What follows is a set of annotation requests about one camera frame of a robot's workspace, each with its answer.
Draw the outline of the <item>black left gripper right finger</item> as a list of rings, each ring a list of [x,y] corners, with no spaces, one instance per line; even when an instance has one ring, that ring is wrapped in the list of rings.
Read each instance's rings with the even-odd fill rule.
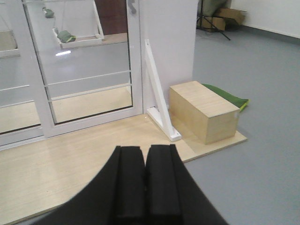
[[[152,145],[146,160],[149,225],[226,225],[184,166],[176,146]]]

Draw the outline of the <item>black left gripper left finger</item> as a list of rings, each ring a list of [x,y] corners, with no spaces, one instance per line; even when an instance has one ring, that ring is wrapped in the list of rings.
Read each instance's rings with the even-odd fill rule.
[[[145,224],[145,165],[138,146],[116,146],[78,194],[36,225]]]

